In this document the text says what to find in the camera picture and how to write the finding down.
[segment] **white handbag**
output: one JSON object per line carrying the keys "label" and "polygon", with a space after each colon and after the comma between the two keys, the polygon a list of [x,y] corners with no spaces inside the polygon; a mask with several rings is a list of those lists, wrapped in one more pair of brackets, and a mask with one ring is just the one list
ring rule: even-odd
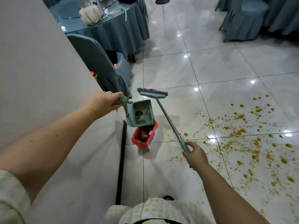
{"label": "white handbag", "polygon": [[79,10],[80,18],[87,25],[93,25],[99,22],[102,18],[102,12],[96,5],[89,5]]}

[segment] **white tile floor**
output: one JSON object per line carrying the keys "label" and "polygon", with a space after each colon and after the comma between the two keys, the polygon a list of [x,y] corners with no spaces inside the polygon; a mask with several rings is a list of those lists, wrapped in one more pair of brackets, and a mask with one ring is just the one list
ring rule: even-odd
{"label": "white tile floor", "polygon": [[[168,92],[161,103],[183,138],[270,223],[298,223],[298,46],[263,37],[223,43],[218,0],[145,1],[150,39],[132,65],[133,100],[143,99],[138,87]],[[198,203],[215,223],[200,178],[151,102],[159,127],[150,150],[132,145],[128,127],[122,204],[168,194]]]}

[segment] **broom handle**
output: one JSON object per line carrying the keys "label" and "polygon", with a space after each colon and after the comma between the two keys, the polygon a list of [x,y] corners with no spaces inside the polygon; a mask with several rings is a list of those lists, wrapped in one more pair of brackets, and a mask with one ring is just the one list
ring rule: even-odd
{"label": "broom handle", "polygon": [[161,102],[159,101],[159,98],[156,97],[156,100],[157,100],[157,102],[158,102],[160,108],[162,109],[162,112],[164,113],[166,119],[168,120],[168,122],[169,122],[169,124],[170,124],[172,130],[174,131],[176,137],[178,138],[178,141],[179,141],[181,147],[183,148],[183,150],[184,150],[185,152],[189,152],[189,153],[190,153],[190,152],[191,152],[190,149],[188,148],[187,145],[185,145],[185,141],[184,141],[184,139],[182,139],[182,137],[181,137],[180,134],[178,133],[176,127],[175,127],[174,124],[172,123],[172,121],[171,121],[171,119],[169,118],[167,112],[165,111],[165,109],[163,108]]}

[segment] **red bucket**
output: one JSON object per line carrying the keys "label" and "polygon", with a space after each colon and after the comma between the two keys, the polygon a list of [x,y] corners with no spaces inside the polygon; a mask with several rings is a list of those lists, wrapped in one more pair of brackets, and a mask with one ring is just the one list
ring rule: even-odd
{"label": "red bucket", "polygon": [[139,138],[141,137],[141,132],[143,130],[143,127],[137,127],[135,130],[135,133],[132,136],[132,143],[133,145],[137,145],[138,148],[145,149],[151,145],[152,140],[154,139],[155,131],[158,128],[158,123],[155,120],[155,125],[153,129],[148,133],[149,137],[146,138],[145,142],[140,140]]}

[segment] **white wall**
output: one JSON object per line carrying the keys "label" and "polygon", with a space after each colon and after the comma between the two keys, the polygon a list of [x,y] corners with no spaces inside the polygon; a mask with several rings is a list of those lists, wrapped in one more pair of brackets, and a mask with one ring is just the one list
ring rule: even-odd
{"label": "white wall", "polygon": [[[42,0],[1,0],[0,147],[78,107],[100,87]],[[29,223],[101,223],[115,204],[122,121],[82,135],[42,189]]]}

